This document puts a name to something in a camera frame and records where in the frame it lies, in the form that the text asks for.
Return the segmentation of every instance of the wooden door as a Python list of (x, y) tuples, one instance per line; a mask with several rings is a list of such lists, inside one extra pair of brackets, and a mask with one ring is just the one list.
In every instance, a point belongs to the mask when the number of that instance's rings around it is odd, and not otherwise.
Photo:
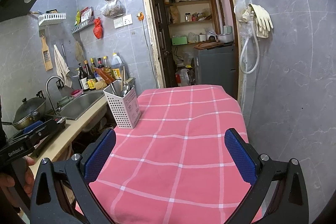
[(175, 62), (171, 49), (171, 39), (168, 28), (167, 13), (164, 0), (154, 0), (154, 18), (159, 40), (160, 56), (163, 66), (166, 88), (177, 86), (175, 80)]

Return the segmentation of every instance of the rubber glove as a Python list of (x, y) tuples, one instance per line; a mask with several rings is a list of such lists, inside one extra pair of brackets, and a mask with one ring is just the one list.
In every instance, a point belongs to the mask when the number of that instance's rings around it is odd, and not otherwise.
[(273, 29), (269, 13), (260, 5), (250, 3), (249, 6), (253, 8), (256, 15), (257, 37), (267, 38), (268, 32)]

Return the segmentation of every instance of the electrical outlet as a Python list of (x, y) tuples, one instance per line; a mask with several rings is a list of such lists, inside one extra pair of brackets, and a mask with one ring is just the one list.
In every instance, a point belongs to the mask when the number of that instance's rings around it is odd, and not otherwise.
[(132, 24), (132, 15), (126, 15), (123, 17), (124, 26)]
[(122, 17), (115, 19), (113, 22), (114, 22), (114, 28), (115, 29), (124, 26)]

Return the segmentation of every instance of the pot lid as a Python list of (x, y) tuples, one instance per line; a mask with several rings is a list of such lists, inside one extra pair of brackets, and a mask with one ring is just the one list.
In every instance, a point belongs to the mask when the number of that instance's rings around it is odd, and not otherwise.
[(17, 109), (13, 123), (17, 123), (37, 110), (44, 102), (45, 98), (34, 97), (29, 100), (24, 98), (23, 104)]

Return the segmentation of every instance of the pink checkered tablecloth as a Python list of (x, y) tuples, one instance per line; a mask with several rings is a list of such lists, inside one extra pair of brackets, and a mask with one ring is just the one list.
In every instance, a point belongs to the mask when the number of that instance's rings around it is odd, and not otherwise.
[(216, 85), (146, 90), (138, 102), (137, 126), (115, 128), (90, 184), (101, 205), (121, 224), (223, 224), (250, 187), (224, 145), (228, 128), (248, 141), (238, 102)]

